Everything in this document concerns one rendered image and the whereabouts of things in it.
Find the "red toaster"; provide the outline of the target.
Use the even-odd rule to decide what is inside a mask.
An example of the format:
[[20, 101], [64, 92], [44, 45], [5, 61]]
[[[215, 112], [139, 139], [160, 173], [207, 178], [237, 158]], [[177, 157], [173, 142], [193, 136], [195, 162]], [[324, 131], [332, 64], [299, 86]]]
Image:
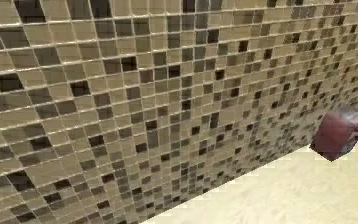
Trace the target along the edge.
[[358, 109], [341, 107], [325, 114], [310, 148], [329, 161], [349, 153], [358, 142]]

